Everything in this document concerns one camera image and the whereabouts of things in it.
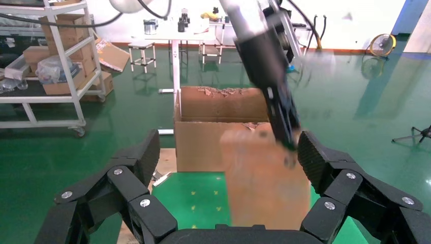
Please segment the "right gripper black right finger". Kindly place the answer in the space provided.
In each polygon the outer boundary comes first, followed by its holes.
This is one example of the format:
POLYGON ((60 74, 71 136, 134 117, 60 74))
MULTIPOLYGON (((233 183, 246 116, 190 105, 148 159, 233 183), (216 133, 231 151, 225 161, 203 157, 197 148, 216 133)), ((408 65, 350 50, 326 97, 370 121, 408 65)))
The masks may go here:
POLYGON ((430 216, 422 203, 366 173, 348 153, 327 148, 304 131, 298 161, 319 195, 301 231, 332 243, 351 217, 381 243, 430 243, 430 216))

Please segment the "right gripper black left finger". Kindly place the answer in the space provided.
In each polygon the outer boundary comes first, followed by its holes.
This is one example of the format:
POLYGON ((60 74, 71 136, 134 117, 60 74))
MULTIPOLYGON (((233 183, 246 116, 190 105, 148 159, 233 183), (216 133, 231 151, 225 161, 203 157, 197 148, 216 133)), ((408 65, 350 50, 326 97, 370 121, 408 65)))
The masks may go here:
POLYGON ((157 130, 118 150, 101 171, 56 195, 35 242, 89 243, 107 218, 119 214, 139 243, 161 243, 178 223, 148 188, 159 157, 157 130))

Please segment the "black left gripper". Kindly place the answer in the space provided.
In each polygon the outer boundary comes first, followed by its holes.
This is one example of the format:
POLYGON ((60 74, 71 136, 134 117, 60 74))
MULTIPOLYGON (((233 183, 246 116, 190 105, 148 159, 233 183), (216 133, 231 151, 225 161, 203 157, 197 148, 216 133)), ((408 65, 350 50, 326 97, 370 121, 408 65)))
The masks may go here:
POLYGON ((295 151, 299 115, 287 82, 287 58, 276 32, 238 38, 236 49, 250 82, 264 95, 268 118, 276 141, 295 151))

